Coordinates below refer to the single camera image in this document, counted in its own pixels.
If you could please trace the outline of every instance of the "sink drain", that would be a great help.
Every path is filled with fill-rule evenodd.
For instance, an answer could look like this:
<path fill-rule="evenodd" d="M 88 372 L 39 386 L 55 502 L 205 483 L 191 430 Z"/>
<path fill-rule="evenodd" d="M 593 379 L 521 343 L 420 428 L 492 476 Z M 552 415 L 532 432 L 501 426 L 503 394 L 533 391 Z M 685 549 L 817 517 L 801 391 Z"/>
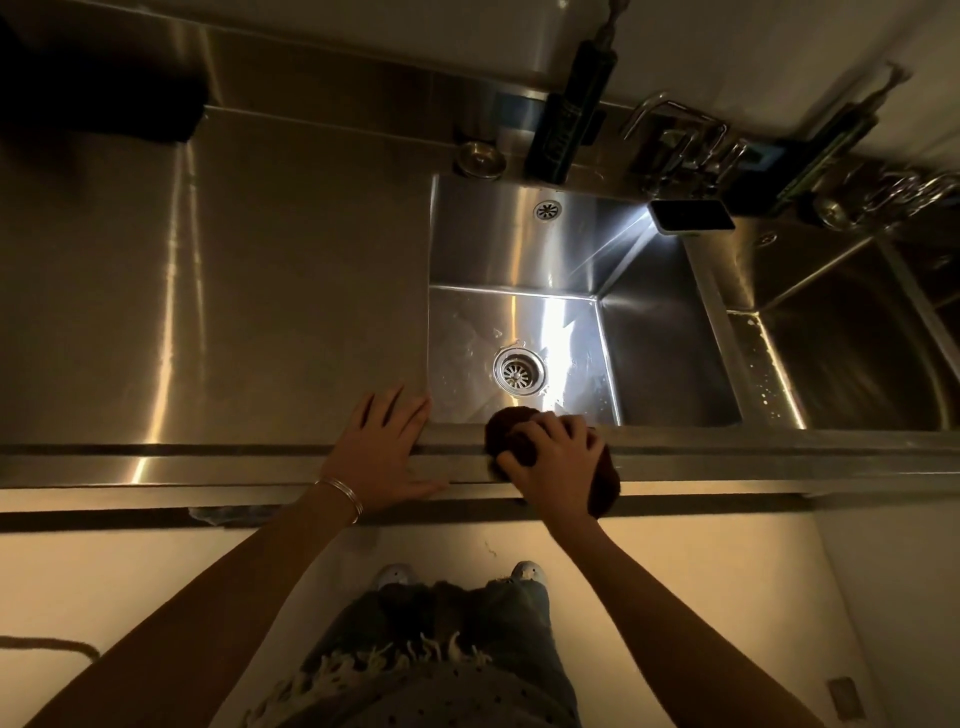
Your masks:
<path fill-rule="evenodd" d="M 562 211 L 563 208 L 556 200 L 544 200 L 539 205 L 534 207 L 534 217 L 543 221 L 553 220 L 557 217 L 560 217 L 560 213 Z"/>
<path fill-rule="evenodd" d="M 543 360 L 522 347 L 511 347 L 500 352 L 493 361 L 493 379 L 508 394 L 530 397 L 546 383 Z"/>

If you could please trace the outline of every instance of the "white sneaker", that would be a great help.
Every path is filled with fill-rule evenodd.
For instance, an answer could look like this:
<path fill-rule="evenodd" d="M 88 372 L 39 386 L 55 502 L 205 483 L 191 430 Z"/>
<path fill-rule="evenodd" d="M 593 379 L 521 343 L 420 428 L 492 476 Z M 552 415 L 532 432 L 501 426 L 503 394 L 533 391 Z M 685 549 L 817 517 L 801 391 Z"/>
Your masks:
<path fill-rule="evenodd" d="M 532 561 L 521 561 L 510 574 L 513 579 L 529 579 L 546 586 L 546 572 L 540 564 Z"/>
<path fill-rule="evenodd" d="M 376 573 L 370 588 L 378 592 L 388 584 L 419 584 L 420 578 L 409 564 L 388 564 Z"/>

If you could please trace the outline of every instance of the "kitchen sink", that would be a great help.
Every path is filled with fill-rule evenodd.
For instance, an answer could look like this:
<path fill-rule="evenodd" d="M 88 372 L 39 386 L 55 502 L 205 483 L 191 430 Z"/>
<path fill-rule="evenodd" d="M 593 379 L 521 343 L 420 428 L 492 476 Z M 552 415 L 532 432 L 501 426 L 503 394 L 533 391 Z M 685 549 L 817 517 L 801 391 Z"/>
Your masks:
<path fill-rule="evenodd" d="M 684 242 L 645 205 L 439 175 L 431 216 L 435 422 L 518 404 L 598 425 L 740 422 Z"/>
<path fill-rule="evenodd" d="M 888 241 L 791 221 L 735 223 L 687 245 L 710 261 L 768 425 L 957 427 L 954 367 Z"/>

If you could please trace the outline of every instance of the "silver bangle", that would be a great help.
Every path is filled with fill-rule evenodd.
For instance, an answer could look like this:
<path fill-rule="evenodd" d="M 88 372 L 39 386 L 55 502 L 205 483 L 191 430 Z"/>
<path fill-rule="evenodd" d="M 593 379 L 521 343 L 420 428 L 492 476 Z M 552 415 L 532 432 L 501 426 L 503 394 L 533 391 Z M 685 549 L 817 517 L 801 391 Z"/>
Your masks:
<path fill-rule="evenodd" d="M 350 488 L 347 483 L 345 483 L 343 480 L 337 480 L 335 477 L 322 477 L 317 481 L 317 483 L 315 483 L 315 485 L 319 483 L 332 485 L 338 491 L 347 496 L 350 499 L 350 502 L 353 503 L 353 508 L 356 510 L 357 515 L 353 521 L 350 522 L 350 525 L 353 525 L 360 520 L 360 517 L 363 515 L 363 503 L 360 502 L 360 498 L 357 497 L 357 495 L 353 492 L 353 489 Z"/>

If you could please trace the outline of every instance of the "small metal bowl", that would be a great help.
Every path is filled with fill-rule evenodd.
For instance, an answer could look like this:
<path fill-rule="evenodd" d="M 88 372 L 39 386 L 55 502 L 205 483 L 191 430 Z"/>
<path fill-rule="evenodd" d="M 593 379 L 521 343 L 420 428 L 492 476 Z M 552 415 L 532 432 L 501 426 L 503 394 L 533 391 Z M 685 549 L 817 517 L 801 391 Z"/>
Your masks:
<path fill-rule="evenodd" d="M 492 144 L 469 141 L 457 147 L 457 169 L 476 180 L 496 180 L 507 169 L 507 158 Z"/>

